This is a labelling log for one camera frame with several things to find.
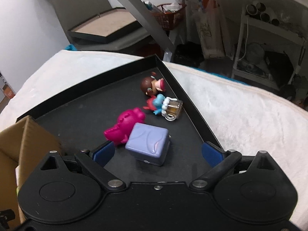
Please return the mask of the lilac cube box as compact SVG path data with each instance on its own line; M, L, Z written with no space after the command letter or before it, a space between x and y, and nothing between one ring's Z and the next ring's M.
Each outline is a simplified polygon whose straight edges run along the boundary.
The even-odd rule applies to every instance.
M125 149L136 159L147 164L162 166L170 145L167 128L136 123Z

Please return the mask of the brown cardboard box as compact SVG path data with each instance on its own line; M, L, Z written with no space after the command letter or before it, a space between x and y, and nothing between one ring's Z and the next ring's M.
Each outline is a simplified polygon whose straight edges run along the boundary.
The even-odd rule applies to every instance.
M61 152L60 141L30 116L1 131L1 210L15 213L9 230L25 220L17 201L19 189L51 150Z

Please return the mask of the grey chair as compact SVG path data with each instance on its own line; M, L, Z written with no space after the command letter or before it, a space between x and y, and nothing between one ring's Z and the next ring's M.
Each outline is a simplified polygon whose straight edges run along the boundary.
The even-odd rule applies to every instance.
M69 41L79 51L121 51L150 34L125 8L108 0L52 0Z

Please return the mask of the white plastic shopping bag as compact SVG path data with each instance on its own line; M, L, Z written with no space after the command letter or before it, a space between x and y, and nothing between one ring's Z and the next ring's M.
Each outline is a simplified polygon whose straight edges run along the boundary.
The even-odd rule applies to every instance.
M199 0L193 12L205 59L231 57L234 48L219 0Z

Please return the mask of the white shelf rack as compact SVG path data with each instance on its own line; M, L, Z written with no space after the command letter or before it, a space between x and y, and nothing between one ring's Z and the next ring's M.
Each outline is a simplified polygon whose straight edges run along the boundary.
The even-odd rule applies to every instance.
M307 64L307 40L264 22L242 7L231 77L280 91Z

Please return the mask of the black shallow tray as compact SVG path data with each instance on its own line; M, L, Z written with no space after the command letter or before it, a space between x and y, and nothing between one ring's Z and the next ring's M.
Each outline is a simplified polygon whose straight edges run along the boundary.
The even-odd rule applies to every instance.
M175 120L150 109L150 97L141 90L141 81L150 75L163 79L165 96L182 101ZM26 115L57 136L69 155L93 150L108 139L115 142L115 155L105 168L127 183L190 182L210 169L202 144L219 143L179 78L156 56L78 82L26 110ZM162 165L137 160L125 148L135 123L168 132L170 144Z

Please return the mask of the red plastic basket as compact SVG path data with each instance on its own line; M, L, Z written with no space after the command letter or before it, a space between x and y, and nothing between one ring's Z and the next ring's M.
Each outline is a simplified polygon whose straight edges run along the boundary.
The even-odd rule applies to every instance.
M186 4L180 4L180 9L175 12L167 12L163 6L167 4L161 4L158 6L159 12L151 12L155 17L158 24L163 30L173 30L185 19Z

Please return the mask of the black framed cork board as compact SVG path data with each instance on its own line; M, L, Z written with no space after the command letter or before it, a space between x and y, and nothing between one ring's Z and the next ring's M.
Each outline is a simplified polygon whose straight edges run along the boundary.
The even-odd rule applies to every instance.
M124 8L97 14L68 30L73 38L107 44L141 28L136 18Z

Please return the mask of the blue figure with beer mug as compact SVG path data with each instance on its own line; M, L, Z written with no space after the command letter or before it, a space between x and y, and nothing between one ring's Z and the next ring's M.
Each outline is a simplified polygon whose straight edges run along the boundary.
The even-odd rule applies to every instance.
M183 102L177 98L171 98L158 94L152 95L147 101L144 110L150 110L155 115L161 115L167 121L178 119L183 107Z

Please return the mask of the magenta dinosaur toy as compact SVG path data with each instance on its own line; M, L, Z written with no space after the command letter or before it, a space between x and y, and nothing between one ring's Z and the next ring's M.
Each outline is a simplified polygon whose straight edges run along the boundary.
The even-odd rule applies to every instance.
M146 115L140 108L129 109L122 112L116 124L103 132L105 138L114 142L116 146L125 144L136 123L144 123Z

